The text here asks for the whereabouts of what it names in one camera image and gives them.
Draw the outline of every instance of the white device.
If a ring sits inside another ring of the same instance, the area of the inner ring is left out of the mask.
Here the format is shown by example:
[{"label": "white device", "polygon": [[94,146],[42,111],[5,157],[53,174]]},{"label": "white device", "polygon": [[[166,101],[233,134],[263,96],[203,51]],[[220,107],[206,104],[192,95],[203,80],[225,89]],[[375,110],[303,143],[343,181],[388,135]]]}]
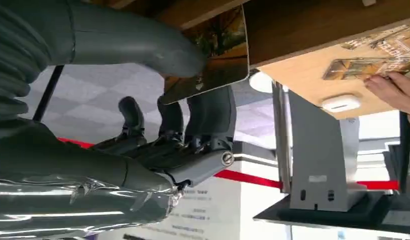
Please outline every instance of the white device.
[{"label": "white device", "polygon": [[352,94],[336,96],[326,99],[321,104],[322,108],[331,113],[340,113],[361,106],[360,99]]}]

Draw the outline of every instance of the reflective plastic wrap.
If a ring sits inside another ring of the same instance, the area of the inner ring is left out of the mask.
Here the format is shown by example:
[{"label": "reflective plastic wrap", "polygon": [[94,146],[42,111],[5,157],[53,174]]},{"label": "reflective plastic wrap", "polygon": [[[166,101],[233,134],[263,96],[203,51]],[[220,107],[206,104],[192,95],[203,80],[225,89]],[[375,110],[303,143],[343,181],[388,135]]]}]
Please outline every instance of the reflective plastic wrap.
[{"label": "reflective plastic wrap", "polygon": [[0,172],[0,239],[84,237],[152,224],[179,198],[177,188],[135,191],[84,177]]}]

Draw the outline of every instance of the gray patterned floor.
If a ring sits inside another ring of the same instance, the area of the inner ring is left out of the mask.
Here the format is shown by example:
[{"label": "gray patterned floor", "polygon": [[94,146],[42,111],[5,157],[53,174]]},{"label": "gray patterned floor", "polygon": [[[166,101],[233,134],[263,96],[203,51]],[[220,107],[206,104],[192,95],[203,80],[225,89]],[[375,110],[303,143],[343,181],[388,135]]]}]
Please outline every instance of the gray patterned floor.
[{"label": "gray patterned floor", "polygon": [[[46,69],[31,85],[29,96],[22,98],[32,118],[53,67]],[[161,117],[156,100],[162,94],[162,77],[136,64],[67,65],[56,87],[43,122],[58,136],[97,143],[117,135],[123,123],[118,102],[125,96],[134,97],[145,116],[146,138],[157,137]],[[247,81],[233,85],[238,105],[236,138],[273,148],[274,128],[271,94],[253,90]],[[184,122],[189,109],[182,102]]]}]

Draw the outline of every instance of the wooden tabletop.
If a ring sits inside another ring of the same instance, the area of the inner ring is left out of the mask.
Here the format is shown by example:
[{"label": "wooden tabletop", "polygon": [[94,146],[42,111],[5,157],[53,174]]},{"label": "wooden tabletop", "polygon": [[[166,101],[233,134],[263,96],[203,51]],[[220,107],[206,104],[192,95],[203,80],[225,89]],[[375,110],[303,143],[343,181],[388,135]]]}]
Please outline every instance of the wooden tabletop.
[{"label": "wooden tabletop", "polygon": [[[408,24],[410,26],[410,19],[398,22],[397,24],[391,24],[389,27],[390,29],[393,28],[392,31],[399,31],[403,28],[403,24]],[[361,36],[370,36],[380,39],[389,34],[392,33],[390,30],[387,30],[366,32]],[[339,113],[329,112],[337,119],[392,110],[392,107],[379,100],[374,94],[365,88],[362,79],[323,79],[325,72],[328,70],[333,60],[392,57],[388,52],[383,51],[382,49],[372,48],[369,42],[363,43],[355,49],[347,49],[347,46],[348,45],[345,45],[344,42],[339,43],[324,47],[320,50],[270,63],[259,67],[259,69],[270,75],[275,81],[289,87],[290,90],[319,107],[321,107],[322,101],[340,95],[351,94],[360,99],[360,108]],[[410,53],[402,57],[410,58]]]}]

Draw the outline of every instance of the white wall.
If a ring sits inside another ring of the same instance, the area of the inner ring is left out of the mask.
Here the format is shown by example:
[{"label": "white wall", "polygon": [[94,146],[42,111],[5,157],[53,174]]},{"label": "white wall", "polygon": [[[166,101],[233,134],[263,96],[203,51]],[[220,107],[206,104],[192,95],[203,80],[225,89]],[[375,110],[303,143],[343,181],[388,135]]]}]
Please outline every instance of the white wall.
[{"label": "white wall", "polygon": [[[276,167],[243,161],[241,172],[270,180],[279,180]],[[252,183],[241,183],[240,202],[240,240],[285,240],[287,227],[262,221],[254,221],[253,217],[284,197],[280,190],[273,187]]]}]

